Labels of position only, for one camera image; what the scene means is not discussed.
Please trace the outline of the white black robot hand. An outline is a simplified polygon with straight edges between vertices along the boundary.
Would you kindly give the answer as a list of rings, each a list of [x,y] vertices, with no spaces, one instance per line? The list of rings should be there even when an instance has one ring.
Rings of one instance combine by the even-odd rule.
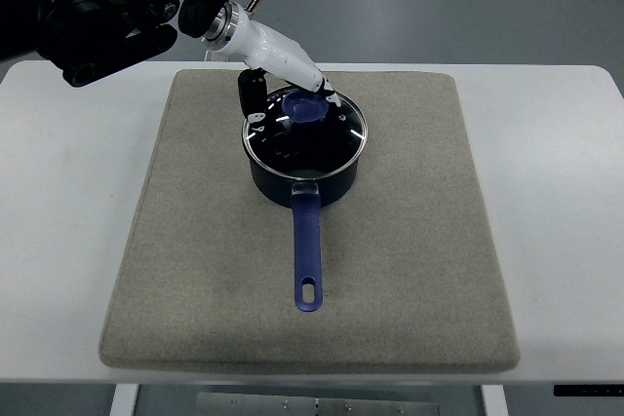
[[[318,95],[328,104],[341,105],[330,81],[297,42],[252,19],[238,3],[221,8],[202,42],[212,53],[240,57],[249,68],[239,77],[239,99],[247,123],[258,132],[267,122],[266,73]]]

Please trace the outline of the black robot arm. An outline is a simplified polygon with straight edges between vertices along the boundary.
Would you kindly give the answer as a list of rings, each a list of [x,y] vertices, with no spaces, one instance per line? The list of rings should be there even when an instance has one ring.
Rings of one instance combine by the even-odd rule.
[[[169,50],[179,33],[224,37],[233,11],[230,0],[1,0],[1,58],[37,53],[83,87]]]

